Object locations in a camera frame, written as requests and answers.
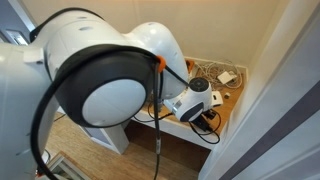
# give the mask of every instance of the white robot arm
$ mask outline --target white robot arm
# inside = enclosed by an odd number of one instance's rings
[[[159,23],[121,34],[93,12],[66,9],[33,31],[31,40],[25,47],[0,44],[0,179],[34,179],[33,116],[48,87],[66,74],[41,120],[41,152],[59,105],[89,127],[114,126],[135,115],[152,91],[155,55],[166,60],[159,98],[179,120],[192,121],[222,104],[221,95],[203,79],[191,81],[186,90],[182,52]],[[67,72],[79,63],[76,71]]]

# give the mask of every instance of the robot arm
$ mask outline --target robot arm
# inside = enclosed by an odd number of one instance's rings
[[[222,104],[210,84],[199,90],[197,80],[185,90],[186,84],[177,79],[188,79],[182,52],[161,24],[146,23],[120,34],[90,11],[68,9],[39,27],[31,33],[34,41],[29,46],[0,44],[0,179],[34,178],[29,143],[34,112],[48,87],[61,77],[67,78],[39,127],[40,151],[58,103],[82,126],[109,127],[135,115],[152,91],[155,55],[170,68],[163,71],[160,98],[178,119],[192,121]]]

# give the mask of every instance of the white device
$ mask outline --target white device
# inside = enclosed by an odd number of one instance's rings
[[[52,81],[79,61],[87,64],[65,80],[43,115],[41,152],[59,105],[75,122],[94,127],[116,125],[137,113],[153,82],[148,75],[154,62],[148,53],[162,56],[182,80],[188,79],[176,40],[159,23],[145,23],[121,34],[95,13],[68,9],[37,30],[28,46],[0,43],[0,179],[35,178],[37,165],[29,139],[36,107]],[[133,51],[117,51],[123,47]],[[163,71],[161,98],[167,99],[165,105],[179,119],[192,121],[223,103],[210,86],[203,92],[185,89],[177,77]],[[198,111],[191,112],[195,106]]]

